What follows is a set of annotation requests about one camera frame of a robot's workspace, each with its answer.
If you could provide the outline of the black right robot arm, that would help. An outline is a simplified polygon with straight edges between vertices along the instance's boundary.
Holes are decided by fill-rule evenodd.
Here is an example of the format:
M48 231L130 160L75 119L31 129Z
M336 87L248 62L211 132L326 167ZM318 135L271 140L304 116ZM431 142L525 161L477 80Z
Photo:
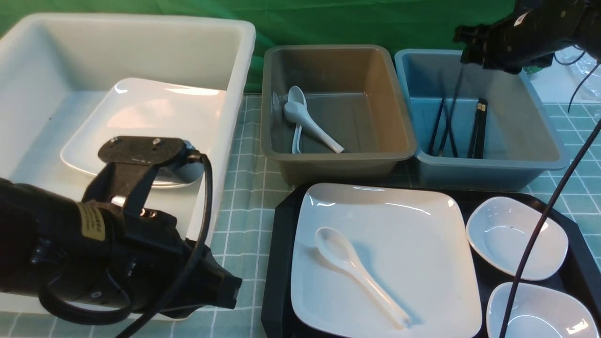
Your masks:
M600 32L598 0L517 0L497 22L458 26L453 41L464 44L461 63L519 74L551 66L557 51L573 45L599 60Z

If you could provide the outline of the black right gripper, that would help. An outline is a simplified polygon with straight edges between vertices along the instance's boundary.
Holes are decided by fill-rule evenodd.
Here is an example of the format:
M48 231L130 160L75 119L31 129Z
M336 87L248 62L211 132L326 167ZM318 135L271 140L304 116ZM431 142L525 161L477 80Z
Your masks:
M464 44L463 64L518 74L524 67L549 67L554 54L574 45L581 0L542 0L528 6L518 0L513 13L492 24L460 25L453 42Z

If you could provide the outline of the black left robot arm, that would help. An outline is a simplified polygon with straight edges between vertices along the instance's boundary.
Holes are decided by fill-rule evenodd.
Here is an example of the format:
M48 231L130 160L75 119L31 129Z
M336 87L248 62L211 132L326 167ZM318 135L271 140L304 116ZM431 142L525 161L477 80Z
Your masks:
M1 291L37 297L54 316L108 325L132 313L232 309L242 279L177 219L146 209L150 184L92 182L82 201L1 182Z

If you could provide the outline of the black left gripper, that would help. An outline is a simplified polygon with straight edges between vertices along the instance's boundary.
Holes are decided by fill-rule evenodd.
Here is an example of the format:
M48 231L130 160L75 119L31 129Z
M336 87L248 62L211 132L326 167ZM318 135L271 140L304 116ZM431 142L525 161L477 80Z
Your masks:
M186 314L204 306L232 309L242 279L217 263L206 244L182 240L177 219L158 210L131 217L116 205L77 203L66 222L66 300L146 313L198 260L161 314Z

